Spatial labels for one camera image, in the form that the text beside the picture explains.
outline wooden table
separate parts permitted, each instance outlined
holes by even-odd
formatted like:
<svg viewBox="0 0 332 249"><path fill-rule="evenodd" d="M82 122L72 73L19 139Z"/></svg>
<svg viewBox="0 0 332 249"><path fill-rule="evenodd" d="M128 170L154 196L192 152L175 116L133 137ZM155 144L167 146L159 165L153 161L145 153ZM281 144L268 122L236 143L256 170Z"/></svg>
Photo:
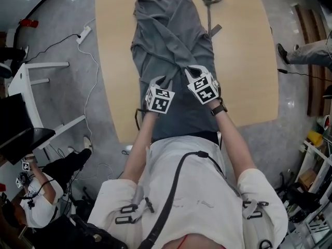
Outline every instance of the wooden table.
<svg viewBox="0 0 332 249"><path fill-rule="evenodd" d="M193 0L207 29L207 10ZM95 0L98 48L106 94L118 138L137 135L135 109L140 106L139 75L130 46L136 20L135 0ZM217 78L229 115L237 126L276 119L278 76L270 25L261 0L223 0L211 7Z"/></svg>

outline gray pants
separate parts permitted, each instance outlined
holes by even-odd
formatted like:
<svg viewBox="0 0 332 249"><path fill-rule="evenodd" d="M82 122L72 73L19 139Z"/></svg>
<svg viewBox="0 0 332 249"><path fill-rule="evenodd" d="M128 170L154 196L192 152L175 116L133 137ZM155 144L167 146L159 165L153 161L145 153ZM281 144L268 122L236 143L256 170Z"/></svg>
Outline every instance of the gray pants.
<svg viewBox="0 0 332 249"><path fill-rule="evenodd" d="M289 52L287 59L290 64L315 64L325 66L332 71L332 59L326 49L326 40L316 41ZM332 39L327 41L328 50L332 56Z"/></svg>

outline white shirt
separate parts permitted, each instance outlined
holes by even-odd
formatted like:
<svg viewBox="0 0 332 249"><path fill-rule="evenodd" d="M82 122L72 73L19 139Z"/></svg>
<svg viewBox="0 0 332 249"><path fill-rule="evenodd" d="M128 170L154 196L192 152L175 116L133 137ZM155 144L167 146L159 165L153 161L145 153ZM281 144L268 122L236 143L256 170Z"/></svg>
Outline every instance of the white shirt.
<svg viewBox="0 0 332 249"><path fill-rule="evenodd" d="M48 180L52 180L51 176L48 176L44 173ZM44 228L48 225L54 215L57 203L59 199L63 196L63 190L57 181L51 181L50 184L54 188L56 192L56 197L54 198L53 204L47 201L47 199L43 196L45 191L43 189L40 190L39 194L33 199L35 204L34 207L29 209L28 202L30 199L23 199L20 203L21 207L23 207L26 216L27 226L31 228ZM36 178L33 178L31 183L29 184L27 190L28 193L25 197L34 196L40 189L41 184Z"/></svg>
<svg viewBox="0 0 332 249"><path fill-rule="evenodd" d="M155 213L145 210L136 224L116 225L115 218L125 216L119 210L131 204L136 189L134 182L120 179L103 183L88 222L105 229L129 248L137 248L150 233L164 206L181 157L199 150L209 153L225 170L219 147L208 140L181 136L157 141L151 145L146 167L149 170L148 197ZM273 214L269 214L274 233L272 243L279 245L286 235L287 214L265 176L257 169L246 170L239 178L238 189L246 198L253 193L256 200L272 204L271 210L267 206L267 214ZM190 233L204 235L227 249L245 248L243 226L242 199L228 186L211 160L191 155L183 163L173 207L153 248L162 248Z"/></svg>

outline person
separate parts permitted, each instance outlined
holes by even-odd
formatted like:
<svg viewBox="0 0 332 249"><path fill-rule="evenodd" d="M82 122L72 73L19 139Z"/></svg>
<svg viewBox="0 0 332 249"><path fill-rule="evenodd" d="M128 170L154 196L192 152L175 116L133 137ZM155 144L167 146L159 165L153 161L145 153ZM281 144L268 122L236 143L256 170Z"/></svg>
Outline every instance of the person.
<svg viewBox="0 0 332 249"><path fill-rule="evenodd" d="M32 199L23 199L20 204L9 203L3 208L4 216L10 225L44 228L58 217L60 211L57 205L67 190L67 184L74 172L83 168L93 152L87 137L84 137L84 146L85 149L79 153L68 148L71 153L67 157L47 164L43 171L37 166L33 154L26 156L34 177L28 186L24 186L24 197Z"/></svg>
<svg viewBox="0 0 332 249"><path fill-rule="evenodd" d="M1 69L0 67L0 77L9 78L14 76L19 68L20 63L26 59L29 52L29 46L23 49L16 49L11 47L1 47L0 48L0 63L7 60L12 60L10 69L11 73L7 69Z"/></svg>
<svg viewBox="0 0 332 249"><path fill-rule="evenodd" d="M316 41L301 47L294 46L294 51L287 52L281 44L276 45L276 51L283 62L289 64L314 64L325 66L332 71L332 39Z"/></svg>
<svg viewBox="0 0 332 249"><path fill-rule="evenodd" d="M155 123L160 119L158 113L147 112L120 179L102 184L88 222L106 230L128 248L138 248L160 216L173 188L177 167L183 161L170 213L162 231L159 229L161 232L153 248L259 248L255 243L258 238L255 240L254 226L248 228L250 225L245 224L243 200L267 202L264 230L270 233L273 248L277 248L288 226L283 203L264 174L256 168L222 99L214 99L208 106L222 134L237 188L232 187L224 176L225 164L217 133L202 131L151 144ZM192 151L203 151L203 154L193 152L188 155ZM148 199L135 202L140 187ZM134 212L125 214L121 211L132 204L138 205ZM121 222L126 215L130 215L128 221Z"/></svg>

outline gray floor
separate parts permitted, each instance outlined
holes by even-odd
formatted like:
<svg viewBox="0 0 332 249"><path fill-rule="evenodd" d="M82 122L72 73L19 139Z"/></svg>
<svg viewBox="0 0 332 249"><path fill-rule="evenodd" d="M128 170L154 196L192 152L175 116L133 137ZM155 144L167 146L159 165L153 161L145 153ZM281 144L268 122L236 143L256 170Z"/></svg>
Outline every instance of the gray floor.
<svg viewBox="0 0 332 249"><path fill-rule="evenodd" d="M286 49L294 44L303 44L300 28L295 22L291 5L301 5L319 10L316 0L262 0L265 6L275 43L282 43ZM30 45L29 58L60 41L72 33L80 33L83 25L93 19L94 0L47 0L31 16L39 21L36 29L22 28L19 46ZM90 26L92 33L81 45L83 51L90 52L99 62L96 42L95 22ZM84 104L90 88L94 84L96 65L90 56L77 50L75 37L40 54L34 62L68 61L69 68L61 70L34 71L32 79L50 78L50 84L33 87L36 104L45 127L55 128L84 113ZM279 57L278 67L285 68ZM289 71L307 73L306 66L290 66ZM249 144L254 160L272 184L279 182L279 173L296 170L299 165L298 147L305 139L314 119L306 116L308 99L308 78L279 74L279 115L277 120L240 128ZM107 177L116 178L122 171L126 156L118 142L112 117L107 104L101 70L98 84L87 107L87 118L93 132L94 153L88 160L76 186L86 185L93 195L98 193L101 183ZM67 155L67 147L83 148L82 137L89 136L83 121L52 142L55 149L62 149Z"/></svg>

